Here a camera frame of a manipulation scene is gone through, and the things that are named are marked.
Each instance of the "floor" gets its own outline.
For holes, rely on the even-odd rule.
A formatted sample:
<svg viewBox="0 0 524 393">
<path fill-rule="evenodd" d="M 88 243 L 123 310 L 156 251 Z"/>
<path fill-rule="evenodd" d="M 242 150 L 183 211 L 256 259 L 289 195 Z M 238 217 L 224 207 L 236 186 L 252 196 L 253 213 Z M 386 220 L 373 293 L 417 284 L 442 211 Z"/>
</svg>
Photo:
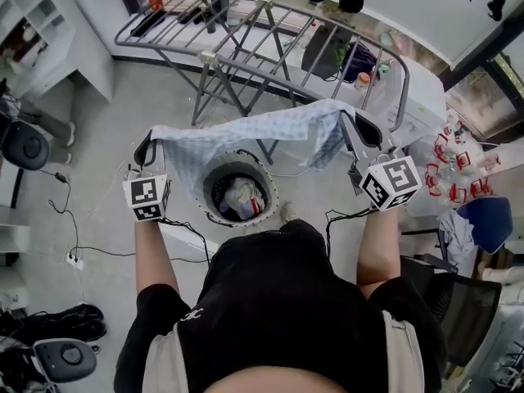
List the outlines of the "floor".
<svg viewBox="0 0 524 393">
<path fill-rule="evenodd" d="M 152 125 L 189 128 L 194 101 L 188 85 L 171 69 L 121 61 L 116 63 L 115 70 L 115 96 L 111 104 L 89 86 L 76 89 L 72 114 L 77 125 L 76 143 L 72 147 L 74 160 L 71 165 L 50 164 L 45 170 L 60 172 L 71 183 L 69 207 L 78 224 L 79 244 L 124 254 L 134 249 L 133 216 L 125 204 L 120 183 L 127 163 L 118 173 L 117 170 L 122 162 L 131 160 L 135 147 Z M 248 88 L 242 96 L 249 97 L 254 91 Z M 206 108 L 207 112 L 214 109 L 213 104 Z M 255 106 L 254 114 L 287 107 L 291 107 L 288 100 L 265 94 Z M 206 126 L 237 117 L 234 108 L 218 102 Z M 304 169 L 297 160 L 300 149 L 294 148 L 281 145 L 277 149 L 275 164 L 270 167 L 273 173 L 296 174 Z M 324 211 L 335 208 L 351 213 L 368 206 L 365 196 L 355 196 L 346 174 L 348 167 L 347 157 L 340 154 L 323 172 L 309 171 L 298 178 L 275 178 L 275 181 L 280 196 L 293 201 L 299 215 L 324 233 Z M 173 173 L 173 169 L 168 168 L 168 173 Z M 60 208 L 66 195 L 67 186 L 53 177 L 25 173 L 17 208 L 28 214 L 31 240 L 29 252 L 21 256 L 17 268 L 29 288 L 29 313 L 57 312 L 81 301 L 93 303 L 103 311 L 107 335 L 97 342 L 102 352 L 96 372 L 80 382 L 62 385 L 61 391 L 110 392 L 115 363 L 135 316 L 134 260 L 84 250 L 82 271 L 75 271 L 67 264 L 65 252 L 75 245 L 75 229 L 70 216 L 58 215 L 47 203 L 54 200 Z M 242 230 L 209 222 L 186 197 L 176 178 L 167 215 L 190 221 L 213 242 L 221 243 L 242 234 Z M 275 215 L 251 231 L 278 228 L 279 224 Z M 363 227 L 363 219 L 332 227 L 332 264 L 339 276 L 350 281 L 355 279 Z M 166 240 L 166 245 L 172 257 L 202 259 L 194 251 L 184 251 L 180 243 Z M 173 264 L 182 298 L 194 305 L 207 265 L 179 261 Z"/>
</svg>

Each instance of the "drying rack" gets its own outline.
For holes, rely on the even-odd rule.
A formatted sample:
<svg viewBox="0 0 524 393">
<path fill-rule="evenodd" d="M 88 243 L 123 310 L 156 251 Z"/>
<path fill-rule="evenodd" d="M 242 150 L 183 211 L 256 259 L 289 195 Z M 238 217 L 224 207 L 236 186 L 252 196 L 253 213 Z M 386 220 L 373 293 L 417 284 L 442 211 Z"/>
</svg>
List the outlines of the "drying rack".
<svg viewBox="0 0 524 393">
<path fill-rule="evenodd" d="M 159 19 L 152 22 L 141 36 L 132 36 L 131 31 L 133 28 L 139 25 L 146 16 L 149 16 L 149 13 L 153 12 L 153 7 L 158 7 L 160 2 L 165 13 L 160 16 Z M 244 2 L 251 2 L 252 9 L 245 15 L 241 15 L 241 19 L 236 25 L 228 27 L 224 21 L 224 17 L 234 5 Z M 215 10 L 217 4 L 222 8 Z M 203 16 L 203 19 L 199 18 L 201 13 L 194 12 L 197 8 L 200 8 L 202 12 L 206 12 L 206 16 Z M 274 11 L 277 12 L 277 15 L 281 15 L 278 16 L 277 20 L 275 20 L 275 16 L 273 15 Z M 293 15 L 305 16 L 307 20 L 303 26 L 297 28 L 295 38 L 284 48 L 278 33 L 280 28 L 286 25 L 284 23 L 286 18 Z M 181 20 L 184 19 L 188 20 L 188 22 L 181 22 Z M 193 21 L 198 19 L 201 19 L 201 22 L 194 25 Z M 257 43 L 253 43 L 252 39 L 248 38 L 257 21 L 265 25 L 267 32 Z M 287 58 L 314 22 L 324 24 L 330 30 L 330 33 L 305 75 L 298 78 L 294 75 L 292 79 Z M 202 43 L 201 39 L 199 42 L 198 38 L 201 37 L 202 34 L 206 34 L 205 31 L 208 28 L 216 26 L 222 28 L 224 31 L 221 31 L 221 34 L 208 35 L 206 37 L 206 43 Z M 192 125 L 195 125 L 199 115 L 213 98 L 235 106 L 242 116 L 248 116 L 253 106 L 269 85 L 285 89 L 289 94 L 289 99 L 293 106 L 296 106 L 296 95 L 301 95 L 312 102 L 325 99 L 326 96 L 317 94 L 314 90 L 306 86 L 309 80 L 311 80 L 311 77 L 314 76 L 315 67 L 337 31 L 351 34 L 355 37 L 355 41 L 346 66 L 341 72 L 340 78 L 336 81 L 336 84 L 334 84 L 331 98 L 336 99 L 341 91 L 344 77 L 355 56 L 359 43 L 364 42 L 368 46 L 375 47 L 378 50 L 377 63 L 360 109 L 362 111 L 366 109 L 369 98 L 373 92 L 373 85 L 377 81 L 378 66 L 381 63 L 383 53 L 386 53 L 391 56 L 391 58 L 394 58 L 404 70 L 404 82 L 402 83 L 402 90 L 400 92 L 399 108 L 395 123 L 390 128 L 391 132 L 395 131 L 400 127 L 402 119 L 404 118 L 404 108 L 408 97 L 409 86 L 409 71 L 400 56 L 347 25 L 318 16 L 317 14 L 279 4 L 274 0 L 157 0 L 149 6 L 144 7 L 127 22 L 116 35 L 115 44 L 123 47 L 140 47 L 155 51 L 187 82 L 196 92 L 196 100 L 192 114 Z M 270 37 L 273 37 L 278 52 L 277 59 L 266 56 L 261 51 L 261 47 Z M 194 83 L 186 73 L 167 56 L 167 52 L 198 57 L 203 64 L 198 83 Z M 269 70 L 265 70 L 262 67 L 262 65 L 266 63 L 271 66 Z M 238 92 L 235 92 L 231 85 L 231 81 L 233 81 L 235 76 L 237 76 L 237 80 L 235 81 L 238 82 L 238 79 L 241 79 L 244 82 Z M 254 77 L 262 79 L 262 82 L 249 103 L 242 104 L 239 97 Z M 212 88 L 211 84 L 216 79 L 218 79 L 218 82 Z M 269 149 L 262 141 L 257 140 L 257 142 L 268 162 L 272 164 L 273 160 L 271 155 L 278 141 L 274 141 Z"/>
</svg>

